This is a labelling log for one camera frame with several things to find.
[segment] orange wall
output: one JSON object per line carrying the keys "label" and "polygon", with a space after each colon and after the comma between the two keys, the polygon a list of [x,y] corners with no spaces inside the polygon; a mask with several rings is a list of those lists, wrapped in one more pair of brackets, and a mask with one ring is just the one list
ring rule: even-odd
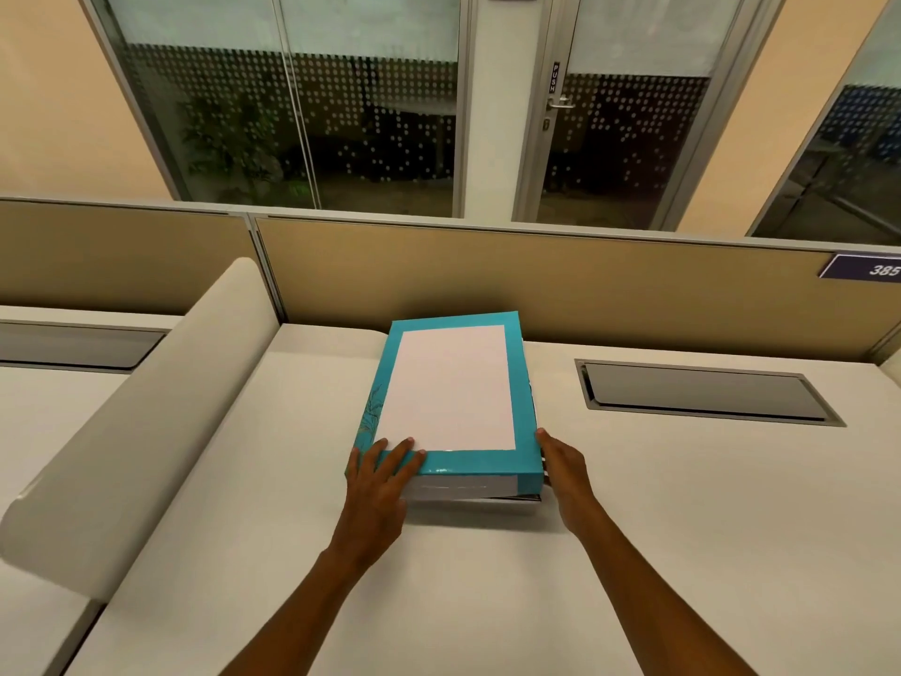
{"label": "orange wall", "polygon": [[0,193],[171,198],[78,0],[0,0]]}
{"label": "orange wall", "polygon": [[748,232],[887,1],[785,1],[679,232]]}

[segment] forearm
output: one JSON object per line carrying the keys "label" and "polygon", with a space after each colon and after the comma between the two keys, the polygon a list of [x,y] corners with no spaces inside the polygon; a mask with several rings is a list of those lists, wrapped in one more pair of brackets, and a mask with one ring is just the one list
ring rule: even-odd
{"label": "forearm", "polygon": [[304,676],[359,572],[331,551],[313,568],[221,676]]}
{"label": "forearm", "polygon": [[586,520],[580,541],[645,676],[754,673],[648,564],[601,506]]}

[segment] hand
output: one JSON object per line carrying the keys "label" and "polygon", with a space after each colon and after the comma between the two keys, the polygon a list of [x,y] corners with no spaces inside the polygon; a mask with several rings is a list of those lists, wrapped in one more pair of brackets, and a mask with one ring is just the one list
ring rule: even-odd
{"label": "hand", "polygon": [[400,535],[406,517],[406,501],[400,495],[422,464],[425,451],[417,451],[410,462],[397,468],[415,441],[405,439],[378,465],[387,439],[372,445],[362,461],[354,446],[347,463],[347,497],[327,553],[348,564],[351,573],[362,575]]}
{"label": "hand", "polygon": [[572,446],[555,439],[547,431],[535,431],[542,447],[550,487],[554,489],[560,517],[566,528],[581,537],[590,527],[592,517],[602,513],[588,479],[585,456]]}

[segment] person's right arm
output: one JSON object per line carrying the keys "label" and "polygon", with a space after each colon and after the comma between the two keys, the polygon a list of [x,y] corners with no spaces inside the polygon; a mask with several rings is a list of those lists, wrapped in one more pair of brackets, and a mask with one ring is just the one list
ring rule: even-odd
{"label": "person's right arm", "polygon": [[645,676],[753,675],[603,510],[582,454],[543,429],[535,436],[563,522],[585,547]]}

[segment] teal border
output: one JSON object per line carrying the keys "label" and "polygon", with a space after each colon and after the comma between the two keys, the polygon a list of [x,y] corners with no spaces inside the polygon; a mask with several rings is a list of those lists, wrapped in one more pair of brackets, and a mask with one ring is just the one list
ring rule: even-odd
{"label": "teal border", "polygon": [[458,315],[447,318],[422,320],[395,320],[391,324],[389,338],[385,342],[381,361],[359,424],[354,445],[366,451],[374,443],[378,419],[385,397],[388,395],[391,373],[394,371],[400,340],[406,331],[438,330],[451,327],[480,327],[502,325],[506,340],[507,367],[510,374],[510,400],[512,403],[514,451],[446,451],[429,453],[419,474],[457,474],[466,476],[512,476],[518,478],[521,494],[539,493],[544,481],[542,453],[535,441],[535,407],[529,370],[525,365],[523,333],[519,327],[519,314],[492,313],[486,315]]}

